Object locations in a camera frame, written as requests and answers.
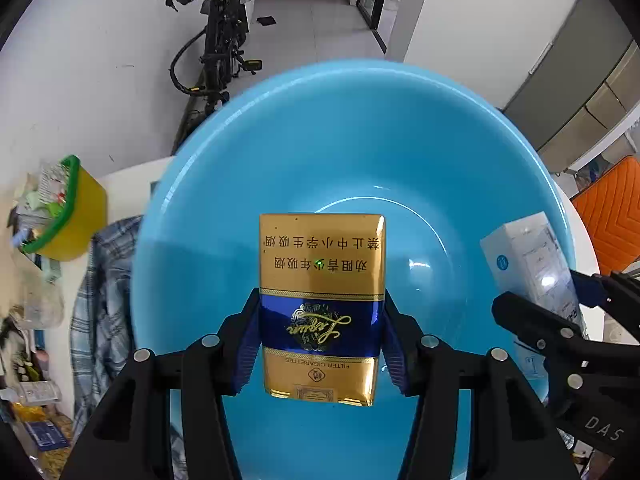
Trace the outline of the white blue tissue box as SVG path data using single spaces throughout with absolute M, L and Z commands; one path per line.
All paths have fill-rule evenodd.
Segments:
M 587 333 L 570 268 L 544 212 L 499 226 L 480 247 L 500 294 L 514 292 Z

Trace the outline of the blue plastic basin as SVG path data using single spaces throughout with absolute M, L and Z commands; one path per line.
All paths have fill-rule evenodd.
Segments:
M 193 479 L 574 474 L 496 273 L 574 254 L 540 158 L 425 70 L 343 61 L 258 84 L 157 185 L 134 338 L 182 366 L 164 401 Z

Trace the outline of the grey beige refrigerator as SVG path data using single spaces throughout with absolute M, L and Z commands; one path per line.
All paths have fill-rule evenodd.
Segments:
M 608 0 L 576 0 L 504 114 L 552 174 L 567 170 L 639 99 L 634 37 Z

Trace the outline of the orange chair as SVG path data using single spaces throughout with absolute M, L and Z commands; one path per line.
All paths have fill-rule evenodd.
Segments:
M 622 272 L 639 259 L 640 168 L 627 156 L 572 198 L 596 253 L 600 273 Z

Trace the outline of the gold blue cigarette pack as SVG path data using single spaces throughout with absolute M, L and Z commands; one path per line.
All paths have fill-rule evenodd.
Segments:
M 380 214 L 264 214 L 259 331 L 270 396 L 370 406 L 385 301 Z

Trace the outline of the blue plaid cloth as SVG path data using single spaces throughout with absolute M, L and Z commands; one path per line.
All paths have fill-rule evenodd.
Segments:
M 70 318 L 74 439 L 134 353 L 130 280 L 141 221 L 140 216 L 116 221 L 90 240 Z

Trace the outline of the black folding bicycle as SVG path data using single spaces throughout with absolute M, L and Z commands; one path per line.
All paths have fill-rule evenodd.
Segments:
M 177 4 L 186 6 L 195 0 L 164 0 L 166 6 L 175 9 Z M 243 0 L 204 0 L 201 14 L 205 15 L 205 27 L 190 39 L 170 62 L 168 72 L 174 87 L 190 98 L 205 101 L 203 118 L 213 114 L 219 104 L 230 100 L 228 84 L 242 72 L 252 75 L 262 70 L 262 61 L 244 58 L 243 44 L 247 40 L 250 26 Z M 202 76 L 197 84 L 186 86 L 177 74 L 176 66 L 180 58 L 192 44 L 204 40 L 204 50 L 200 56 Z

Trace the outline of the yellow green bin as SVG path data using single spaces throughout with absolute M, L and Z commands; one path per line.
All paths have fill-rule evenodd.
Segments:
M 67 156 L 61 164 L 70 172 L 62 211 L 21 252 L 70 261 L 86 252 L 91 237 L 107 225 L 107 195 L 77 156 Z

